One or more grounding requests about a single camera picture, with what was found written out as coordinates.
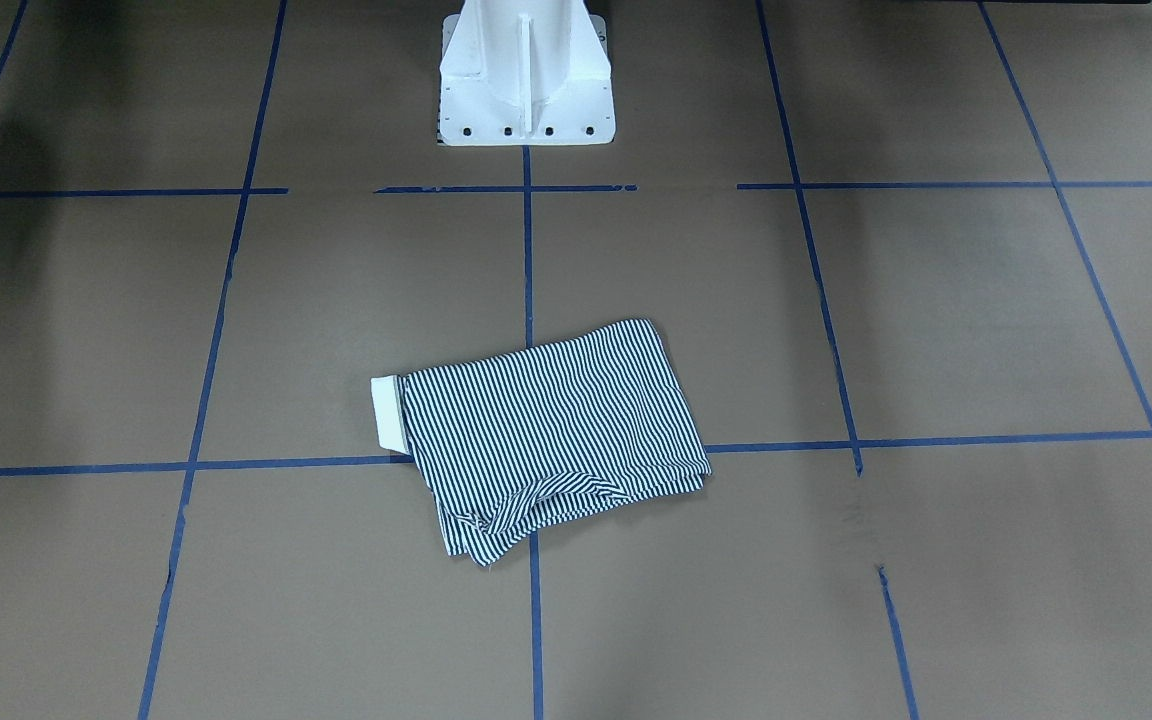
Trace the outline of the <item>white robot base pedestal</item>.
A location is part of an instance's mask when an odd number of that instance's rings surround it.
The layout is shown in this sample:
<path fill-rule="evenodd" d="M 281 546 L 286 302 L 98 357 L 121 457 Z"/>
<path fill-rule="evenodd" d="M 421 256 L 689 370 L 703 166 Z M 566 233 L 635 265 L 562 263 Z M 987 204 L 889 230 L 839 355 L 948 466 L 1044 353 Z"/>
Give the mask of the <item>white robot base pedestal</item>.
<path fill-rule="evenodd" d="M 435 138 L 593 146 L 617 132 L 607 23 L 584 1 L 465 1 L 442 22 Z"/>

